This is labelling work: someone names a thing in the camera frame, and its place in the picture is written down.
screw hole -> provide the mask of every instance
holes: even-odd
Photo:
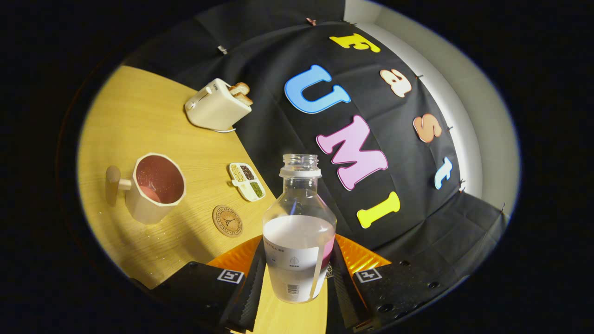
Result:
[[[380,307],[377,308],[378,311],[385,313],[385,312],[390,312],[391,310],[394,310],[394,305],[392,304],[384,304]]]

glass bottle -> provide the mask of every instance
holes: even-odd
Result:
[[[320,293],[336,233],[336,216],[318,195],[317,155],[283,155],[283,194],[262,218],[274,294],[307,303]]]

black cloth backdrop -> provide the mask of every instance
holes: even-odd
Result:
[[[318,192],[338,218],[337,233],[391,261],[408,260],[436,275],[447,286],[471,274],[503,234],[508,217],[500,209],[460,193],[456,150],[438,106],[415,73],[391,50],[353,24],[342,21],[342,1],[312,0],[276,4],[232,1],[180,23],[148,42],[124,62],[170,78],[196,90],[214,78],[250,86],[252,112],[235,124],[237,135],[272,195],[282,193],[282,154],[317,154],[323,178]],[[317,20],[309,25],[305,18]],[[329,39],[358,33],[381,52],[345,49]],[[228,50],[223,55],[217,49]],[[350,103],[305,114],[285,96],[288,79],[317,64],[332,76],[304,90],[315,100],[342,86]],[[411,83],[404,98],[396,96],[380,70],[396,69]],[[431,143],[420,141],[412,126],[417,116],[432,114],[443,129]],[[388,169],[377,171],[348,191],[315,142],[349,125],[360,115],[371,129],[362,150],[381,150]],[[448,157],[451,178],[436,190],[434,175]],[[369,209],[395,191],[400,211],[363,229],[359,209]]]

barcode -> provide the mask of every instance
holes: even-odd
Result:
[[[287,284],[287,292],[293,295],[296,295],[299,293],[299,285],[291,285],[291,284]]]

bottle label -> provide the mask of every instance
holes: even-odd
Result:
[[[264,237],[266,263],[274,294],[281,300],[302,303],[309,300],[312,284],[316,284],[313,298],[321,291],[328,269],[330,251],[334,238],[324,248],[329,248],[328,256],[322,260],[320,274],[314,282],[315,265],[319,247],[286,248],[274,244]]]
[[[334,233],[332,224],[313,216],[281,216],[264,225],[264,251],[276,297],[302,303],[320,293]],[[319,274],[316,273],[318,261]],[[314,284],[314,294],[310,296]]]

